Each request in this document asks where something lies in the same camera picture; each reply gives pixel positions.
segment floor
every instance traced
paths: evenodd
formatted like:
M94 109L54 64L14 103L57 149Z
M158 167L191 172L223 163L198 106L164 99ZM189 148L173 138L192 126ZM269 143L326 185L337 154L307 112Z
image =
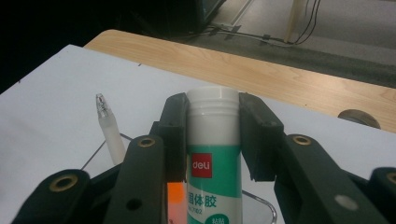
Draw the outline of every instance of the floor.
M313 4L312 0L306 2L306 10L290 41L305 29ZM174 40L396 88L395 2L321 1L316 28L303 44L291 47L270 41L274 46L260 41L265 35L284 38L291 5L291 0L227 0L209 26L229 31L238 28L238 34L255 37L211 32Z

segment dark background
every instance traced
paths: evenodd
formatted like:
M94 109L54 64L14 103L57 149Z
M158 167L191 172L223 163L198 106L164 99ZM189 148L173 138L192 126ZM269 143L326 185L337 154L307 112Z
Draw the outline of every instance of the dark background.
M108 29L166 39L197 33L198 0L26 1L2 5L0 92L71 44L83 47Z

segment brass insert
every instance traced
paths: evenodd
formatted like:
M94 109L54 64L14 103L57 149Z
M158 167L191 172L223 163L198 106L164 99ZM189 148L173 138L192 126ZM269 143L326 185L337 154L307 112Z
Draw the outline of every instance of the brass insert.
M62 192L71 189L77 182L78 177L74 174L61 175L50 183L49 189L53 192Z
M396 173L395 172L387 174L387 178L390 182L392 182L393 184L396 185Z
M137 145L140 147L151 147L152 145L155 144L155 140L152 138L143 138L142 140L140 140Z
M301 135L294 136L293 141L301 146L309 146L312 143L311 139L309 139L308 137L305 137L305 136L301 136Z

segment glue stick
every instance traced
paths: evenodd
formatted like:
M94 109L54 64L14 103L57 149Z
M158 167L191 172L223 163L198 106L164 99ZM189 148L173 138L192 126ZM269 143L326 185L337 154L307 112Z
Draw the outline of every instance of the glue stick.
M207 86L187 97L188 223L241 224L238 91Z

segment deli logo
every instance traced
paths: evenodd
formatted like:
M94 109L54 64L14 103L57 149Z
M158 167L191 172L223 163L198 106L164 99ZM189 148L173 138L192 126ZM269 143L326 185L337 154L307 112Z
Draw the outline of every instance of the deli logo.
M191 175L194 177L212 178L211 153L192 153Z

